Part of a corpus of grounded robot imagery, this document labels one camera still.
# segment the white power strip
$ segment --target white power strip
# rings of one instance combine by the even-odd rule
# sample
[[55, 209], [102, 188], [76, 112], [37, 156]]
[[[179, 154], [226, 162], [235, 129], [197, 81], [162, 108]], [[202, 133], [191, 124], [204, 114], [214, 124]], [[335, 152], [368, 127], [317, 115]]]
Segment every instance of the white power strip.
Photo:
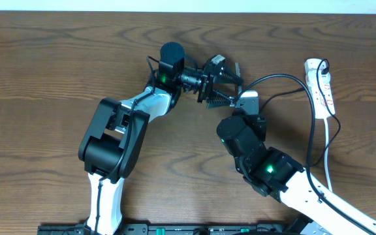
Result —
[[[330, 117], [327, 111], [326, 104], [324, 102], [322, 94], [320, 94], [319, 87], [317, 86], [317, 67], [319, 66], [321, 59], [308, 59], [304, 63], [305, 67], [305, 81], [311, 92], [311, 96], [314, 101], [314, 108], [317, 119], [326, 119]], [[321, 74], [322, 70], [326, 68], [326, 62], [323, 61], [319, 69], [319, 83], [320, 88], [326, 97], [327, 105], [332, 114], [335, 114], [332, 89], [330, 87], [330, 73]]]

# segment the white background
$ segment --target white background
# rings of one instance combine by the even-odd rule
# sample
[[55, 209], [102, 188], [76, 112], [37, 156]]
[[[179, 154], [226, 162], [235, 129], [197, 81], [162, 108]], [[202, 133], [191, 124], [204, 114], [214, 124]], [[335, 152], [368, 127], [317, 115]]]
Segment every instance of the white background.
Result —
[[376, 14], [376, 0], [0, 0], [0, 10]]

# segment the white cable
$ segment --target white cable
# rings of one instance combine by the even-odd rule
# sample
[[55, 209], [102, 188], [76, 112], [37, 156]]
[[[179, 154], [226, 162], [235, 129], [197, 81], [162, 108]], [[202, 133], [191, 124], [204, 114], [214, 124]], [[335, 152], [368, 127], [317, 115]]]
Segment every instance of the white cable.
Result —
[[[327, 118], [324, 118], [323, 120], [324, 120], [324, 130], [326, 133], [326, 146], [327, 146], [329, 143], [329, 125], [327, 122]], [[327, 148], [326, 151], [324, 152], [324, 172], [326, 174], [327, 186], [329, 190], [333, 192], [332, 182], [330, 182], [329, 167], [328, 167], [328, 154], [327, 154], [328, 151], [329, 151], [329, 148]]]

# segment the tabletop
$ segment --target tabletop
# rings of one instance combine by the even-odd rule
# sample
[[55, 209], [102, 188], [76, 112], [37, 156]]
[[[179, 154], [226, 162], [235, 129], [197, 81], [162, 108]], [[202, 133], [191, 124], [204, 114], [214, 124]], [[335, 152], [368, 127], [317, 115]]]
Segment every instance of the tabletop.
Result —
[[[101, 99], [129, 99], [148, 79], [146, 56], [180, 43], [203, 64], [221, 54], [245, 84], [273, 73], [304, 81], [304, 61], [328, 58], [342, 130], [329, 150], [334, 192], [376, 219], [376, 16], [0, 12], [0, 234], [89, 215], [90, 186], [78, 146]], [[259, 84], [260, 102], [298, 86]], [[218, 139], [230, 108], [208, 110], [183, 93], [149, 124], [121, 202], [127, 219], [150, 223], [289, 222], [298, 214], [242, 180]], [[266, 146], [304, 164], [310, 127], [304, 93], [266, 107]], [[337, 125], [329, 119], [330, 134]], [[324, 128], [316, 122], [313, 157]], [[312, 172], [323, 183], [323, 166]]]

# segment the wooden table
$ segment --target wooden table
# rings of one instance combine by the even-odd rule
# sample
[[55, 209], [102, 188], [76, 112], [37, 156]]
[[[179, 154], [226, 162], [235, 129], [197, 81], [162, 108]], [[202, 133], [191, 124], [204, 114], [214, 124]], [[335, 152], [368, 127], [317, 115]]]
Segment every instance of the wooden table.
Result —
[[[201, 64], [222, 54], [245, 83], [327, 57], [342, 131], [329, 151], [335, 193], [376, 219], [376, 16], [0, 12], [0, 234], [89, 215], [90, 188], [77, 153], [99, 101], [128, 99], [148, 79], [146, 56], [168, 41]], [[278, 79], [260, 100], [296, 89]], [[215, 128], [231, 109], [207, 110], [183, 94], [148, 127], [125, 183], [126, 218], [152, 223], [291, 221], [297, 214], [243, 182]], [[266, 108], [267, 146], [304, 163], [310, 114], [303, 93]], [[330, 119], [330, 133], [336, 131]], [[317, 122], [314, 158], [324, 145]], [[325, 182], [322, 166], [313, 169]]]

